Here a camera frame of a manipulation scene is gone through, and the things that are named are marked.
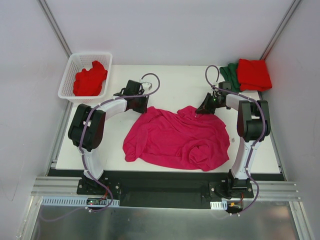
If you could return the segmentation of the pink t shirt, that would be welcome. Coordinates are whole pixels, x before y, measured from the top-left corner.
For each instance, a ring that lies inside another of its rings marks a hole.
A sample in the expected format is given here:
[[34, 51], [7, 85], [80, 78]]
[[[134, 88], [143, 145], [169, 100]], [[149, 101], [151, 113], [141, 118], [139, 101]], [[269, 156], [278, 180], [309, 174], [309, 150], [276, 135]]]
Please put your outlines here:
[[214, 170], [230, 158], [225, 123], [213, 114], [197, 114], [193, 106], [176, 113], [147, 109], [123, 141], [126, 162], [137, 159], [172, 169]]

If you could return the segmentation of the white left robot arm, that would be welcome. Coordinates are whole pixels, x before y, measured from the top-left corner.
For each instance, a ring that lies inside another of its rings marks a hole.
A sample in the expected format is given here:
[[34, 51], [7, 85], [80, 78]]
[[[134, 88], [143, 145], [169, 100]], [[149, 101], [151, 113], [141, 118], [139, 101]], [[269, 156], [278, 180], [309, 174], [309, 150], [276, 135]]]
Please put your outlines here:
[[90, 180], [88, 188], [94, 194], [99, 195], [106, 189], [106, 182], [100, 179], [104, 170], [97, 150], [103, 140], [105, 121], [129, 110], [146, 113], [151, 89], [150, 82], [129, 80], [120, 92], [97, 106], [78, 105], [68, 138], [80, 153], [84, 177]]

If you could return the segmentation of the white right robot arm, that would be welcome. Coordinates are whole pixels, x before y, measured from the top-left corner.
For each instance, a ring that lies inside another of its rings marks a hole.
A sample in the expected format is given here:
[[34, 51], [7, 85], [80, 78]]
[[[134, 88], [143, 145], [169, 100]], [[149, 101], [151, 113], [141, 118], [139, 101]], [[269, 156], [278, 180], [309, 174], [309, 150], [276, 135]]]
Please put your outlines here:
[[251, 167], [261, 142], [270, 134], [269, 105], [265, 100], [255, 100], [232, 92], [231, 84], [224, 81], [210, 85], [208, 93], [196, 109], [197, 114], [214, 114], [217, 108], [237, 111], [236, 130], [240, 138], [235, 162], [224, 182], [214, 187], [214, 193], [230, 199], [251, 188]]

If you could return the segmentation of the folded green t shirt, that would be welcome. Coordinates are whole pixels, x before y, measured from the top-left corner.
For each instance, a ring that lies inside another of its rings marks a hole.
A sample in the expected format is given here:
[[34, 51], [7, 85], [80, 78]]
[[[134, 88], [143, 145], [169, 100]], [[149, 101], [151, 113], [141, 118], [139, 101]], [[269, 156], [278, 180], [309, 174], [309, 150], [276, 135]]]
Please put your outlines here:
[[230, 82], [231, 90], [235, 93], [240, 93], [241, 84], [238, 81], [237, 69], [238, 63], [229, 63], [227, 66], [220, 67], [219, 72], [226, 82]]

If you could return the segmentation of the folded red t shirt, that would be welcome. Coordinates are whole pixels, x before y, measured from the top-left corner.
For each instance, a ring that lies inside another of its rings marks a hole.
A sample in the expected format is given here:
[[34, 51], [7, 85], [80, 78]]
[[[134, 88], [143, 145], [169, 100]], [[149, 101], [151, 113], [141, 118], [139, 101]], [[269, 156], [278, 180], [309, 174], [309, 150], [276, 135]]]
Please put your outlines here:
[[272, 88], [269, 71], [264, 60], [240, 58], [237, 68], [237, 79], [240, 91], [264, 92]]

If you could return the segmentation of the red t shirt in basket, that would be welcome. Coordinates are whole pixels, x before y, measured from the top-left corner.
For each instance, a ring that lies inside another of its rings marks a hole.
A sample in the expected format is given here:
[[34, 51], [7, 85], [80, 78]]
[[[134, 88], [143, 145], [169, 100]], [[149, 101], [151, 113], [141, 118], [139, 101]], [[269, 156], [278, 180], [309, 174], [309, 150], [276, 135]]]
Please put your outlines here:
[[95, 97], [102, 90], [103, 82], [107, 79], [108, 71], [97, 60], [92, 62], [90, 70], [82, 69], [75, 75], [73, 94], [76, 97]]

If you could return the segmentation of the white perforated plastic basket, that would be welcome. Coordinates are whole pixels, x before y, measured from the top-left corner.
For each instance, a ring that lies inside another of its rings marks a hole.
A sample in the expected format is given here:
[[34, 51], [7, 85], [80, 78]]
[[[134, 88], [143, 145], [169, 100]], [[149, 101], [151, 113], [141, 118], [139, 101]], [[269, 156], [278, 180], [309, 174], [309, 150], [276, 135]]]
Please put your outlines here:
[[[76, 96], [74, 95], [74, 82], [76, 74], [83, 69], [90, 70], [92, 62], [100, 62], [107, 70], [106, 80], [102, 82], [102, 89], [97, 96]], [[107, 94], [108, 83], [111, 75], [113, 55], [106, 51], [84, 51], [70, 55], [65, 67], [62, 80], [58, 89], [58, 97], [68, 100], [74, 104], [95, 104], [100, 103]]]

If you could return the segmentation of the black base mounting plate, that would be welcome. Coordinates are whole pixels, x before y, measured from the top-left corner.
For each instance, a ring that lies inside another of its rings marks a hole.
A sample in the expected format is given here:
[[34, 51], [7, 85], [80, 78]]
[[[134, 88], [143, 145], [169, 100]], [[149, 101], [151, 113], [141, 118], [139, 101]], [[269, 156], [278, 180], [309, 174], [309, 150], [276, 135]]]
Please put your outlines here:
[[122, 207], [208, 209], [211, 202], [231, 198], [252, 198], [252, 186], [228, 189], [226, 173], [111, 171], [98, 181], [80, 170], [51, 169], [50, 177], [78, 177], [78, 195], [114, 199]]

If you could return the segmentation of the right aluminium rail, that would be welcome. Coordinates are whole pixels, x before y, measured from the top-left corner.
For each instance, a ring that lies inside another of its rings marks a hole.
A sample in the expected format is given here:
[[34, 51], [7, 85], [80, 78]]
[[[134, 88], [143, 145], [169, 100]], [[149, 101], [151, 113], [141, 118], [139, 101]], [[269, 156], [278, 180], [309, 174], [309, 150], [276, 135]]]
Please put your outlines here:
[[293, 181], [258, 181], [258, 201], [301, 202], [302, 194]]

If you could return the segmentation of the aluminium rail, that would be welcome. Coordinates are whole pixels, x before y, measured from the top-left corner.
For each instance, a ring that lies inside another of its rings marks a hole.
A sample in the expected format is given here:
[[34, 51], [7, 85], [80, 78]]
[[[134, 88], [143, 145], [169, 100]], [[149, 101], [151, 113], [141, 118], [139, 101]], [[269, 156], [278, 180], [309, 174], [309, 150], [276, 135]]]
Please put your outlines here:
[[258, 181], [258, 201], [301, 202], [302, 194], [293, 181]]
[[79, 177], [39, 176], [35, 179], [31, 195], [76, 196], [79, 180]]

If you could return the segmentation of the left aluminium rail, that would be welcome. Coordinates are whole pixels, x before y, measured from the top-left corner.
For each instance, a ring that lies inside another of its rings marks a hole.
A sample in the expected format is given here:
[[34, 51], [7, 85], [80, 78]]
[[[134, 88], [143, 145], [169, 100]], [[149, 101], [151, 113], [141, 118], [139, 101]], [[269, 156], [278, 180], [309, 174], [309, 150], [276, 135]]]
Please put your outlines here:
[[31, 195], [76, 196], [79, 180], [79, 177], [39, 176], [35, 179]]

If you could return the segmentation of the left aluminium frame post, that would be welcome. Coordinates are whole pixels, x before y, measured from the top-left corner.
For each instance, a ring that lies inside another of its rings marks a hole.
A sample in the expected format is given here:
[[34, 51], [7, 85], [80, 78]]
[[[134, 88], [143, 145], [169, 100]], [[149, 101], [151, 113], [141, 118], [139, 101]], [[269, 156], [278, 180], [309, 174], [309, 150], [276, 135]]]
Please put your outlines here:
[[60, 46], [62, 47], [65, 55], [69, 58], [72, 54], [72, 51], [67, 43], [67, 40], [59, 27], [59, 24], [46, 0], [37, 0], [44, 16], [46, 17], [54, 35], [56, 36]]

